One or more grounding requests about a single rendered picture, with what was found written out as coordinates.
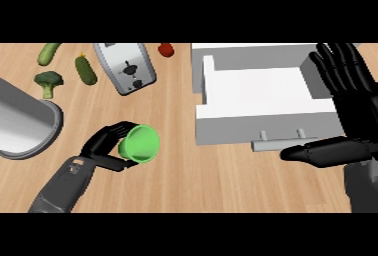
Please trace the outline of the silver toaster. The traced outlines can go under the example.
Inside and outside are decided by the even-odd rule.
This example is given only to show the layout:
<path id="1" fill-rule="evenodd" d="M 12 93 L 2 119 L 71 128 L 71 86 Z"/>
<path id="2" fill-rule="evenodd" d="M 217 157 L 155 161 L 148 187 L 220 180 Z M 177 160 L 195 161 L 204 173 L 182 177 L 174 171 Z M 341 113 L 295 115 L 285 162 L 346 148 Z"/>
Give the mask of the silver toaster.
<path id="1" fill-rule="evenodd" d="M 143 43 L 95 43 L 98 59 L 118 93 L 126 96 L 157 81 Z"/>

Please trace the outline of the large grey pot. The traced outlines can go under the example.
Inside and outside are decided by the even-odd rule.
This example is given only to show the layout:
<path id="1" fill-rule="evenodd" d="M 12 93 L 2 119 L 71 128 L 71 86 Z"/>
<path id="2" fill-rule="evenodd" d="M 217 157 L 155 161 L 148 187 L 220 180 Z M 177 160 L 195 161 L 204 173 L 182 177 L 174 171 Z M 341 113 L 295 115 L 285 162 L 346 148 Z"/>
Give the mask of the large grey pot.
<path id="1" fill-rule="evenodd" d="M 0 156 L 24 160 L 55 142 L 64 126 L 61 107 L 37 100 L 0 78 Z"/>

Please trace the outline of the green cup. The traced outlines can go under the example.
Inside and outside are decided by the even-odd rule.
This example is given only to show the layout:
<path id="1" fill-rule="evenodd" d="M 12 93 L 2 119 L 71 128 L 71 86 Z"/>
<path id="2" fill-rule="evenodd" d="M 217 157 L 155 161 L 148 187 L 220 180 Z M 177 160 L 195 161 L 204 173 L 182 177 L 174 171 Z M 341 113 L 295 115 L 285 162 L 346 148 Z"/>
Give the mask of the green cup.
<path id="1" fill-rule="evenodd" d="M 137 163 L 149 162 L 160 150 L 160 137 L 155 129 L 140 124 L 131 128 L 118 145 L 118 154 Z"/>

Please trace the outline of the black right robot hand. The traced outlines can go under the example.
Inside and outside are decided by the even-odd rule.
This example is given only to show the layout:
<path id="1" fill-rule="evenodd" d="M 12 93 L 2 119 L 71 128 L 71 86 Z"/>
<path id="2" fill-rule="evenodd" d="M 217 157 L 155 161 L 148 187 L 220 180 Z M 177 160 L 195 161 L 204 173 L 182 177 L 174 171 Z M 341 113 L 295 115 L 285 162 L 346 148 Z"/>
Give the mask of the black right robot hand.
<path id="1" fill-rule="evenodd" d="M 281 151 L 281 159 L 328 168 L 378 159 L 378 82 L 351 43 L 318 43 L 309 54 L 332 95 L 344 136 Z"/>

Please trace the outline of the grey cabinet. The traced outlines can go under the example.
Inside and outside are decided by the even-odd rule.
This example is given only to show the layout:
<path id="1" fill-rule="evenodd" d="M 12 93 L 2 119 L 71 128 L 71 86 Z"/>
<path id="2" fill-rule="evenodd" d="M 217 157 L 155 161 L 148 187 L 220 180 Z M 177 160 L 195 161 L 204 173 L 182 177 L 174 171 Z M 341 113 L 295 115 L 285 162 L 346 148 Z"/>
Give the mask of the grey cabinet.
<path id="1" fill-rule="evenodd" d="M 309 58 L 315 43 L 192 43 L 192 91 L 202 92 L 202 59 L 214 58 L 217 71 L 242 69 L 298 68 L 313 99 L 331 97 Z"/>

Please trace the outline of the green broccoli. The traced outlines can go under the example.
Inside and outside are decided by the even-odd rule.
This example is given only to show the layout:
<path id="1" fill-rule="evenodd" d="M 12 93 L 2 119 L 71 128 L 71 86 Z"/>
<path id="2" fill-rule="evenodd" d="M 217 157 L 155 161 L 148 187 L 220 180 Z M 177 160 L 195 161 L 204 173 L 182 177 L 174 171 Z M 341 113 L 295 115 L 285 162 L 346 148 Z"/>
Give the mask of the green broccoli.
<path id="1" fill-rule="evenodd" d="M 64 78 L 55 71 L 46 71 L 35 75 L 34 82 L 43 88 L 43 98 L 53 98 L 53 89 L 64 84 Z"/>

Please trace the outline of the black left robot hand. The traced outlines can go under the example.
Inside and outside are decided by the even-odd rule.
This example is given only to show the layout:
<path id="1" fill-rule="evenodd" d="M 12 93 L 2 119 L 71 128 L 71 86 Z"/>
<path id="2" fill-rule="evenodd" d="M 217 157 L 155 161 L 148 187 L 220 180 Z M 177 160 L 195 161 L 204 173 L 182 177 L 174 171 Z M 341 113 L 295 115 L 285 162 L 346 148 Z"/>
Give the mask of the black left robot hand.
<path id="1" fill-rule="evenodd" d="M 111 126 L 105 126 L 87 140 L 80 156 L 95 160 L 96 165 L 115 172 L 137 165 L 133 160 L 124 160 L 109 155 L 121 139 L 137 126 L 136 123 L 121 121 Z"/>

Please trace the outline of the white open drawer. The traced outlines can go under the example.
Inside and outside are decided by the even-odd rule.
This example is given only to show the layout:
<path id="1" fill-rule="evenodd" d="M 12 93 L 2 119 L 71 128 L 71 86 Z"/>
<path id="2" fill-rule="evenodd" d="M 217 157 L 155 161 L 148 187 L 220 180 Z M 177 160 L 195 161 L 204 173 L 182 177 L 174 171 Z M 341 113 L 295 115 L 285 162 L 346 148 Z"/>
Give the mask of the white open drawer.
<path id="1" fill-rule="evenodd" d="M 217 71 L 202 59 L 204 100 L 196 106 L 196 143 L 248 143 L 289 139 L 303 129 L 318 140 L 340 136 L 343 128 L 329 98 L 313 99 L 297 68 Z"/>

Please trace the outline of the dark green cucumber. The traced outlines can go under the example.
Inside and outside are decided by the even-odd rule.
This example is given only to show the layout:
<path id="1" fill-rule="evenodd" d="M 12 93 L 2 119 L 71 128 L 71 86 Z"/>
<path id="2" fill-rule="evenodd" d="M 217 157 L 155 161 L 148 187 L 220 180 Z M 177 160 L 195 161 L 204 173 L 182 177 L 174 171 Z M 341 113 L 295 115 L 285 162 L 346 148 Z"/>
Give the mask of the dark green cucumber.
<path id="1" fill-rule="evenodd" d="M 98 76 L 84 55 L 80 55 L 75 58 L 75 68 L 77 68 L 78 76 L 83 83 L 86 85 L 95 85 L 98 82 Z"/>

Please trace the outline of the light green cucumber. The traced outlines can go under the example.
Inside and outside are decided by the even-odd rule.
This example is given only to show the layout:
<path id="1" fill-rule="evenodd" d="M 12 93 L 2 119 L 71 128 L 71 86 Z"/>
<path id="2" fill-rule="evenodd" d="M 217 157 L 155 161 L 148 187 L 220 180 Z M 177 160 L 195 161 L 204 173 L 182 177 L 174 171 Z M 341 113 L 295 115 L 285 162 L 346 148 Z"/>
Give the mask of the light green cucumber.
<path id="1" fill-rule="evenodd" d="M 40 66 L 47 66 L 53 60 L 56 51 L 59 49 L 61 43 L 47 43 L 40 51 L 37 63 Z"/>

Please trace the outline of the red pepper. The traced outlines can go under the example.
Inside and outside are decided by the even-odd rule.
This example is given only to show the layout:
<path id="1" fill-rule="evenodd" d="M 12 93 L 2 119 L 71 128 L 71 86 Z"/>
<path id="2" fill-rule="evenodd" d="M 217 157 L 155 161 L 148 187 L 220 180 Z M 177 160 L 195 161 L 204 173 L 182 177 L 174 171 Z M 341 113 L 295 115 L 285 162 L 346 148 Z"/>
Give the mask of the red pepper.
<path id="1" fill-rule="evenodd" d="M 164 57 L 171 57 L 174 55 L 174 48 L 170 43 L 162 43 L 158 47 L 158 52 Z"/>

